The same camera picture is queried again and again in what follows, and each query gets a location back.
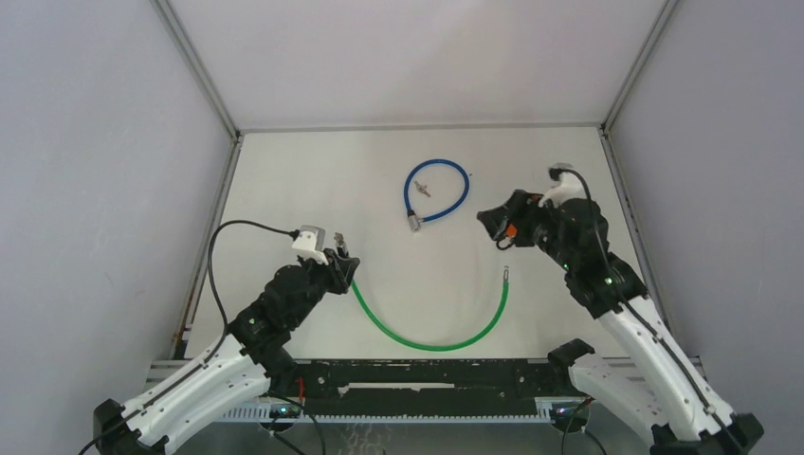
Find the green cable lock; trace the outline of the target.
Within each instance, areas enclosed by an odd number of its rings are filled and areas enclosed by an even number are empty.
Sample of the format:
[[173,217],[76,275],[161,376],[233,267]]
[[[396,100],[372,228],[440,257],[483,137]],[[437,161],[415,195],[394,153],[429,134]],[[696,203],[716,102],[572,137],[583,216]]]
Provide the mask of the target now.
[[465,235],[422,234],[354,248],[356,303],[386,339],[422,353],[454,353],[498,326],[510,299],[510,267]]

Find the blue cable lock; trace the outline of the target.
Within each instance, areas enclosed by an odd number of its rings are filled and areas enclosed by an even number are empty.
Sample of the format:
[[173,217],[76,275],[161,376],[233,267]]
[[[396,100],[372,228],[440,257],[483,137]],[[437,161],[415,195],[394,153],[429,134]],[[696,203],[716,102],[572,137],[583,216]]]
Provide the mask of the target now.
[[[414,180],[428,186],[431,198],[416,191]],[[469,172],[454,160],[432,158],[415,165],[402,186],[409,231],[418,233],[453,218],[466,204],[470,191]]]

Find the silver keys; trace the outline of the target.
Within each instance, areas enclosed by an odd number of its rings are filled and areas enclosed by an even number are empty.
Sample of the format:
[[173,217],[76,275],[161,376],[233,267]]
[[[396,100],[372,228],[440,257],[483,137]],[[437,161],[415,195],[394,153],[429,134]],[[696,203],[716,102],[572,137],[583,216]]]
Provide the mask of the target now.
[[417,180],[414,180],[413,184],[414,184],[415,189],[416,189],[417,192],[423,194],[427,198],[431,198],[431,194],[428,191],[428,186],[427,185],[421,184]]

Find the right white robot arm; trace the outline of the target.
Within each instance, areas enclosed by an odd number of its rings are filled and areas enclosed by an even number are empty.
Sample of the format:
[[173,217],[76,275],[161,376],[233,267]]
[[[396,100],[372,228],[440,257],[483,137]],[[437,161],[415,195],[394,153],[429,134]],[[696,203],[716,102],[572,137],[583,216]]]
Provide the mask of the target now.
[[597,203],[514,191],[477,214],[497,249],[537,247],[559,265],[573,299],[624,349],[646,387],[606,371],[595,348],[576,338],[551,351],[548,381],[561,394],[581,391],[638,433],[652,454],[747,454],[764,428],[738,413],[692,365],[665,326],[633,268],[609,249],[609,224]]

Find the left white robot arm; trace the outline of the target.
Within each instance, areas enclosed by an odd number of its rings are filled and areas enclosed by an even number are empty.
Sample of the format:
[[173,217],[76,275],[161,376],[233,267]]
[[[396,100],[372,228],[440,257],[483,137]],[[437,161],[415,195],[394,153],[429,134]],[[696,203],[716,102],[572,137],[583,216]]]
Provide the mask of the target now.
[[324,264],[300,259],[278,269],[222,337],[156,386],[98,405],[90,445],[101,454],[173,454],[244,402],[290,392],[299,375],[285,343],[326,295],[349,291],[360,265],[340,250],[324,255]]

